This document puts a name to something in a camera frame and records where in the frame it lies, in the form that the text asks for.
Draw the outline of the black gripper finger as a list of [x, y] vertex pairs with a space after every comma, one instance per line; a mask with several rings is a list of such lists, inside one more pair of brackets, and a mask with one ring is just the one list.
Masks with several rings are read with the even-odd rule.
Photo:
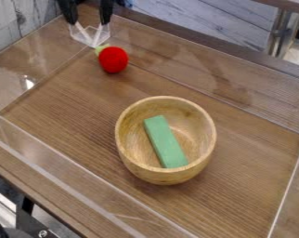
[[114, 8], [115, 8], [115, 0], [100, 0], [99, 14], [103, 25], [111, 22], [111, 17], [114, 15]]
[[67, 22], [75, 25], [79, 20], [79, 9], [76, 0], [59, 0], [59, 5]]

